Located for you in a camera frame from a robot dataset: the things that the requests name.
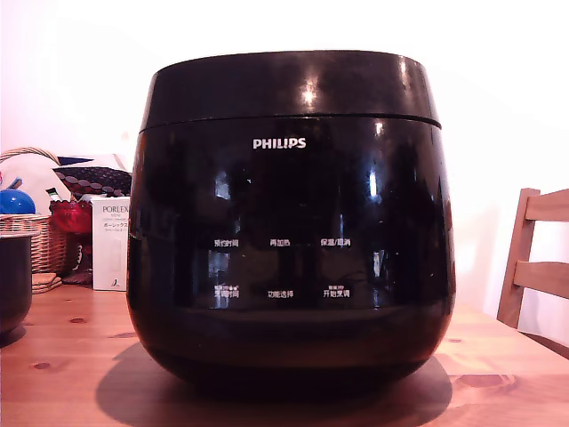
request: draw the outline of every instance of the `blue ball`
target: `blue ball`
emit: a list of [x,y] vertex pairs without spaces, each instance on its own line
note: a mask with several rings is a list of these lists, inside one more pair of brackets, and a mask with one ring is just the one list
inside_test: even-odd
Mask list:
[[35,214],[36,204],[32,197],[18,189],[0,191],[0,214]]

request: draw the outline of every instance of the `white box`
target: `white box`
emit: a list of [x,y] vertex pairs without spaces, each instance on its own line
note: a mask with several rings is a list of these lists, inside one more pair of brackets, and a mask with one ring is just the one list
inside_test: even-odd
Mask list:
[[96,197],[92,201],[92,288],[126,291],[130,197]]

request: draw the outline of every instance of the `wooden chair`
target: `wooden chair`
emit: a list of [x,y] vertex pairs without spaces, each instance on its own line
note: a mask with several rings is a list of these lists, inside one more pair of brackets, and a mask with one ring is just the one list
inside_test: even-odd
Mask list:
[[[538,189],[520,192],[498,309],[498,320],[514,328],[519,321],[524,288],[569,299],[569,263],[529,262],[536,221],[569,222],[569,189],[543,195]],[[565,346],[542,336],[524,334],[569,359]]]

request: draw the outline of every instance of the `white wall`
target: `white wall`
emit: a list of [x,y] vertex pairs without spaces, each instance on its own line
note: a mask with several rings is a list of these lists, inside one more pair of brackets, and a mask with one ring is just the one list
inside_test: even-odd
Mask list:
[[[495,315],[520,188],[569,188],[563,3],[4,0],[2,149],[131,157],[149,79],[179,60],[410,56],[429,72],[444,127],[459,299]],[[568,231],[538,226],[533,258],[569,261]],[[568,321],[568,302],[525,298],[522,328],[569,343]]]

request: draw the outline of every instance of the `glossy black surface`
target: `glossy black surface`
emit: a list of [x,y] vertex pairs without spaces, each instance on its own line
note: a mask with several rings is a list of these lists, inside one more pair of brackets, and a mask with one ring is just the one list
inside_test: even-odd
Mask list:
[[31,303],[31,237],[0,237],[0,336],[26,317]]
[[239,117],[414,117],[440,127],[425,68],[384,52],[262,52],[158,71],[141,129]]
[[[269,138],[306,147],[253,148]],[[148,129],[131,216],[133,324],[180,376],[370,368],[387,380],[426,361],[450,320],[452,224],[434,125],[275,117]]]

